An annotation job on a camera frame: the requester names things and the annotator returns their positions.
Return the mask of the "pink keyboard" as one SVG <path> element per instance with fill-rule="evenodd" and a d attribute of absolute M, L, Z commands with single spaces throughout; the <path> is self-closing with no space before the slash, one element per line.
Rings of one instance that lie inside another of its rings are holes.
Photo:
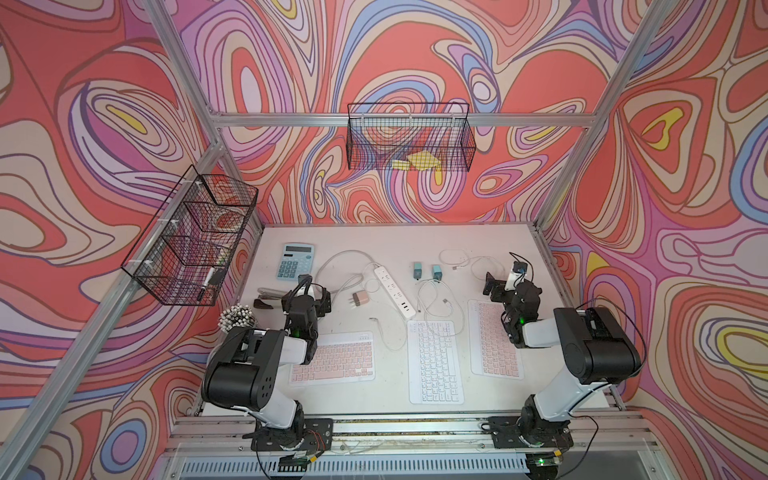
<path fill-rule="evenodd" d="M 503 306 L 500 303 L 470 300 L 467 313 L 472 373 L 522 380 L 522 360 L 501 322 Z"/>
<path fill-rule="evenodd" d="M 374 336 L 370 331 L 325 334 L 308 365 L 292 365 L 289 384 L 315 386 L 375 379 Z"/>

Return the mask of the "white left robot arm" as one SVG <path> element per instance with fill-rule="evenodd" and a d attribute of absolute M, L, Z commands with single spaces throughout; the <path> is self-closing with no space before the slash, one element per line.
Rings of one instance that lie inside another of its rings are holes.
<path fill-rule="evenodd" d="M 308 365 L 319 340 L 319 319 L 331 312 L 325 287 L 316 297 L 313 277 L 304 274 L 281 298 L 281 329 L 233 327 L 206 367 L 201 396 L 219 408 L 244 412 L 270 433 L 304 435 L 301 403 L 278 390 L 277 373 L 284 365 Z"/>

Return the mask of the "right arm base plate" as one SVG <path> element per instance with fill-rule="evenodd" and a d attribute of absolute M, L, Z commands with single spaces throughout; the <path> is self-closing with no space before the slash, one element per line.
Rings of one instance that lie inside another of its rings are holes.
<path fill-rule="evenodd" d="M 489 417 L 480 426 L 496 449 L 568 451 L 573 445 L 570 422 L 549 422 L 521 416 Z"/>

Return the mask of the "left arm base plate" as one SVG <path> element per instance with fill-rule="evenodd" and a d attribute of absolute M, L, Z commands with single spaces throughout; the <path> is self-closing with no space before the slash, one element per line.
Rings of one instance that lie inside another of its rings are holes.
<path fill-rule="evenodd" d="M 329 417 L 295 420 L 291 427 L 278 429 L 257 425 L 250 436 L 254 452 L 324 452 L 332 447 L 334 421 Z"/>

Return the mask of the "pink charger adapter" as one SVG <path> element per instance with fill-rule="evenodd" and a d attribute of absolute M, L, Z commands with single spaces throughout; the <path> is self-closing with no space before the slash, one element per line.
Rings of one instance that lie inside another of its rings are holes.
<path fill-rule="evenodd" d="M 351 295 L 351 304 L 360 307 L 370 302 L 370 295 L 366 290 L 353 292 Z"/>

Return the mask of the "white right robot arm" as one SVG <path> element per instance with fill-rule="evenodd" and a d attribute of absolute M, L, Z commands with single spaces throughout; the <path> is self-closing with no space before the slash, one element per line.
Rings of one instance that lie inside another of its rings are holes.
<path fill-rule="evenodd" d="M 539 393 L 529 396 L 516 428 L 522 442 L 539 446 L 566 433 L 572 411 L 592 394 L 639 374 L 636 346 L 605 307 L 559 307 L 539 316 L 543 290 L 530 280 L 485 276 L 483 294 L 503 306 L 501 325 L 519 349 L 558 347 L 564 367 Z"/>

